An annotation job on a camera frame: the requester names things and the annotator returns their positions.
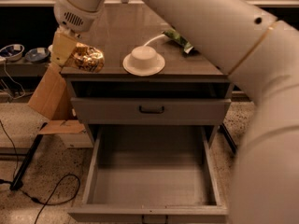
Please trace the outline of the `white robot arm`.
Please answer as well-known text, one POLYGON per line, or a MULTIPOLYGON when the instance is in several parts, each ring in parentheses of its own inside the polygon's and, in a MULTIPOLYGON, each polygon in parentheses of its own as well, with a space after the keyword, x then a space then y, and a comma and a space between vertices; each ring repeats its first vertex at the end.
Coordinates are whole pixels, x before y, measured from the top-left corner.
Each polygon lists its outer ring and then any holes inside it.
POLYGON ((244 0, 142 0, 256 105, 230 224, 299 224, 299 32, 244 0))

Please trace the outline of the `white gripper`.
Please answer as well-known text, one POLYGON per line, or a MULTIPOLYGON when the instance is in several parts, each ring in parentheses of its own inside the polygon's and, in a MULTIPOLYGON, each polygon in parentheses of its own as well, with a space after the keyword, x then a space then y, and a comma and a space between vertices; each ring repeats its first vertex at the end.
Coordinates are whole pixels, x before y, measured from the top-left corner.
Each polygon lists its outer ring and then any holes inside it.
MULTIPOLYGON (((64 28, 75 33, 88 32, 100 14, 99 7, 102 3, 103 0, 56 0, 54 15, 56 21, 64 28)), ((76 44, 75 37, 57 30, 52 41, 50 60, 64 66, 76 44)))

